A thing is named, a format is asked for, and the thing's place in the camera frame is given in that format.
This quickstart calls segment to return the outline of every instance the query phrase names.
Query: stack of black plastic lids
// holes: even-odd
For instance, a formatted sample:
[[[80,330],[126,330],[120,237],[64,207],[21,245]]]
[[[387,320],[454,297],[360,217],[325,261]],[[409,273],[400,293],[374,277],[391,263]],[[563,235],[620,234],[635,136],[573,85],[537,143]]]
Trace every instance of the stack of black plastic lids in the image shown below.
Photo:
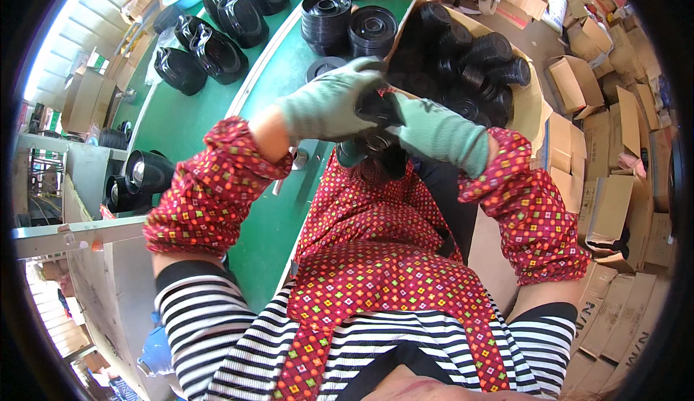
[[[385,58],[395,41],[398,21],[383,7],[361,7],[352,13],[349,22],[349,41],[352,56]]]
[[[445,7],[427,2],[404,27],[388,81],[477,124],[503,127],[512,111],[509,85],[529,84],[530,67],[503,35],[473,38]]]
[[[321,56],[343,55],[348,49],[352,0],[303,0],[301,37]]]

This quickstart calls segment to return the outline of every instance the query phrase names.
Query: apron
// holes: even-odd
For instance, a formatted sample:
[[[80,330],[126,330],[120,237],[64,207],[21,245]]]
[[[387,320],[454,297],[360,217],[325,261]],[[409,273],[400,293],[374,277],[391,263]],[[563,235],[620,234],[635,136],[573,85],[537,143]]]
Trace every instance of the apron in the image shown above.
[[[415,246],[353,241],[302,258],[287,316],[299,323],[273,399],[314,400],[334,328],[365,311],[439,310],[456,318],[484,392],[509,381],[489,322],[496,319],[480,279],[461,263]]]

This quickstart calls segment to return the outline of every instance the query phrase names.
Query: floor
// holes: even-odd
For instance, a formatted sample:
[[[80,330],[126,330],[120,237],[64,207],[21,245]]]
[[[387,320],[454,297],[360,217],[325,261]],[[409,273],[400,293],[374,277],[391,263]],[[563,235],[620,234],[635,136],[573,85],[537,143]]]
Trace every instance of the floor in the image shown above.
[[[564,54],[564,46],[558,41],[559,33],[544,22],[533,21],[524,30],[518,29],[498,15],[472,16],[488,28],[500,32],[528,55],[537,69],[545,100],[558,111],[557,100],[552,95],[544,68],[548,59]],[[470,267],[480,277],[491,297],[504,315],[508,315],[515,302],[516,275],[501,254],[501,236],[496,221],[478,210],[475,233],[470,249]]]

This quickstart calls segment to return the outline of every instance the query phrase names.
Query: hand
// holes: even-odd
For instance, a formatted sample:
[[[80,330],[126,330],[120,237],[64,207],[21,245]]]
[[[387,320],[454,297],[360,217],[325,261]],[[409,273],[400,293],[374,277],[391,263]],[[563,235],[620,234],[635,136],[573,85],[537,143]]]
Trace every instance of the hand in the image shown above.
[[[290,143],[295,145],[301,139],[339,142],[376,127],[357,117],[354,108],[360,95],[381,85],[380,69],[385,69],[385,63],[378,59],[357,58],[280,98],[277,106]]]
[[[487,168],[489,138],[477,126],[454,111],[431,100],[411,100],[395,93],[404,126],[389,127],[400,145],[415,155],[453,163],[469,177],[477,178]]]

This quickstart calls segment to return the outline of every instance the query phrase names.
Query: person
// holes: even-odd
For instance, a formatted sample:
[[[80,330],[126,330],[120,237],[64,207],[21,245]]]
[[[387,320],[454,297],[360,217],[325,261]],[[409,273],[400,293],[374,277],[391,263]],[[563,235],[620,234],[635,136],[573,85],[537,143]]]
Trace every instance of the person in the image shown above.
[[[339,141],[374,124],[354,113],[382,83],[360,58],[250,121],[223,119],[176,165],[143,227],[172,364],[189,400],[521,400],[557,397],[588,254],[577,216],[530,143],[397,93],[391,129],[420,157],[455,165],[458,201],[496,219],[520,286],[501,315],[475,273],[447,258],[447,224],[412,163],[369,182],[331,155],[301,230],[299,268],[258,315],[219,261],[253,201],[291,169],[301,139]],[[256,258],[263,258],[262,253]]]

